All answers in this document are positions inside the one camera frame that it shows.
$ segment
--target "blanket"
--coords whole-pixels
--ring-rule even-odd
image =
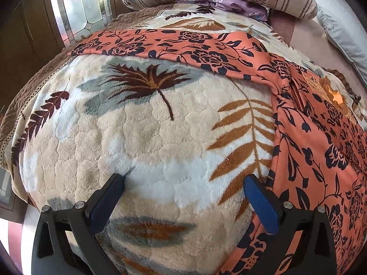
[[[296,207],[325,206],[343,273],[366,228],[366,135],[307,61],[262,23],[175,5],[76,46],[19,114],[4,166],[54,209],[128,173],[98,239],[129,274],[249,269],[272,240],[243,198],[254,173]]]

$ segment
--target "window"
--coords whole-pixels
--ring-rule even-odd
[[[66,47],[104,27],[112,19],[110,0],[51,0]]]

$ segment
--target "screw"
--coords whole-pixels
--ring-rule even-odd
[[[292,209],[293,208],[293,204],[291,202],[284,202],[283,203],[283,206],[286,208],[286,209]]]
[[[42,212],[47,212],[49,209],[50,209],[50,206],[49,205],[44,205],[42,207]]]
[[[317,207],[317,210],[320,212],[320,213],[325,213],[325,208],[323,206],[318,206]]]
[[[84,202],[83,201],[78,201],[76,204],[75,204],[75,207],[77,209],[81,209],[82,207],[84,207]]]

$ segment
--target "orange floral blanket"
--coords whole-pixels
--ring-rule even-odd
[[[268,53],[261,42],[241,31],[108,31],[94,34],[70,54],[166,59],[269,86],[276,137],[265,185],[282,202],[291,201],[298,208],[325,207],[334,233],[338,274],[348,269],[367,230],[367,136],[308,85],[307,78],[318,80],[319,76]],[[154,82],[136,81],[147,90]],[[254,216],[218,274],[242,274],[250,269],[272,238]],[[297,243],[295,238],[278,272],[286,270]]]

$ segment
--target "wooden cabinet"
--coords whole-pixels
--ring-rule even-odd
[[[113,17],[130,12],[110,0]],[[51,0],[22,0],[0,32],[0,109],[6,111],[19,90],[64,48]]]

